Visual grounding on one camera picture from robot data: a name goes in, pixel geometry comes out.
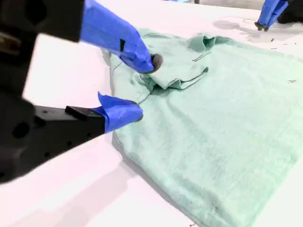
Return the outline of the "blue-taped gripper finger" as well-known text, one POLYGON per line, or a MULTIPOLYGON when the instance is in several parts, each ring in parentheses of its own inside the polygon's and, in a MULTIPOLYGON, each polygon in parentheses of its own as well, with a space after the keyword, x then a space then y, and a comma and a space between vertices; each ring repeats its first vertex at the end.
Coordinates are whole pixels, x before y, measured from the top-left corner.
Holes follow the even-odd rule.
POLYGON ((74 147, 143 118, 134 101, 98 94, 99 107, 36 106, 33 166, 37 167, 74 147))
POLYGON ((95 0, 27 0, 25 14, 39 33, 104 48, 139 73, 153 73, 163 63, 136 28, 95 0))
POLYGON ((275 8, 276 8, 275 0, 265 0, 261 9, 260 16, 257 22, 254 23, 255 26, 257 28, 266 28, 275 8))
POLYGON ((272 16, 267 24, 267 27, 264 28, 264 31, 267 32, 281 13, 287 8, 288 3, 286 0, 276 0, 276 8, 274 9, 272 16))

